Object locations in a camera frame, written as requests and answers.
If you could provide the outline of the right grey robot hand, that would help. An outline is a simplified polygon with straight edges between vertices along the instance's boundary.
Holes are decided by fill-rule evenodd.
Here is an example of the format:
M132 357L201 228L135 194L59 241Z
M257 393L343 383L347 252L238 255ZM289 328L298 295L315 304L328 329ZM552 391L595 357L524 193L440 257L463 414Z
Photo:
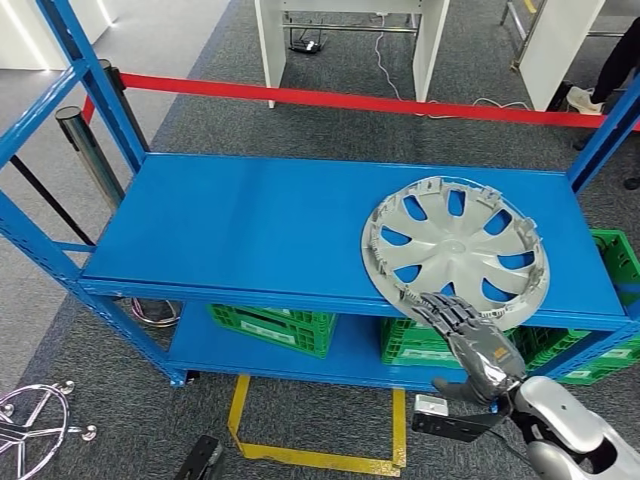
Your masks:
M463 383L434 378L432 385L445 398L489 405L526 376L519 351L492 320L464 299L424 293L411 310L412 319L429 324L442 337L466 372Z

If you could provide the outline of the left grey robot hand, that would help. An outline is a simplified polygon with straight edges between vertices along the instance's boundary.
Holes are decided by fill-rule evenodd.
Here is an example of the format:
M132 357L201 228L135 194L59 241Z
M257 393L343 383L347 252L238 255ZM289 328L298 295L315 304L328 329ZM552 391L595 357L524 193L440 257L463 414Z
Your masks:
M202 435L182 463L174 480L220 480L223 476L223 445L218 439Z

